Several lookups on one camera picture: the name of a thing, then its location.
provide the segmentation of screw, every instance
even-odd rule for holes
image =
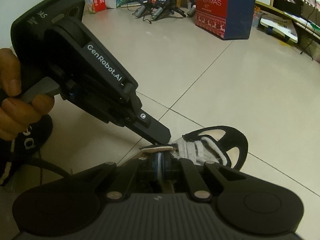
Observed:
[[[205,190],[198,190],[194,193],[194,195],[195,195],[195,197],[201,198],[201,199],[205,199],[205,198],[210,197],[210,193]]]
[[[122,197],[122,194],[118,191],[110,191],[109,193],[107,193],[107,197],[109,199],[119,199]]]

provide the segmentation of white stripe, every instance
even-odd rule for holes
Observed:
[[[11,169],[11,163],[7,163],[5,165],[4,173],[0,178],[0,185],[3,184],[4,180],[9,176],[10,169]]]
[[[10,149],[10,152],[11,153],[13,153],[14,152],[14,144],[15,144],[15,139],[13,139],[12,141],[11,141],[11,149]]]

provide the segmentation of human hand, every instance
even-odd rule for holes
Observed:
[[[10,49],[0,49],[0,84],[10,97],[3,100],[0,107],[0,138],[3,140],[13,140],[53,108],[54,99],[43,94],[35,96],[31,105],[12,98],[21,93],[21,78],[20,62]]]

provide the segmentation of gift box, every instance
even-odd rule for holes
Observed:
[[[196,0],[196,25],[224,40],[248,39],[255,0]]]

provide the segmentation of floor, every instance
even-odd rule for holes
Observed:
[[[297,233],[319,240],[317,62],[255,28],[249,40],[222,41],[190,18],[150,25],[126,8],[85,15],[83,22],[137,80],[143,109],[170,128],[172,140],[214,125],[243,132],[250,154],[242,172],[300,196],[305,214]],[[149,144],[59,97],[51,116],[54,130],[42,157],[73,173],[121,163]],[[44,172],[44,182],[57,178]],[[24,167],[15,183],[20,191],[38,185],[39,169]]]

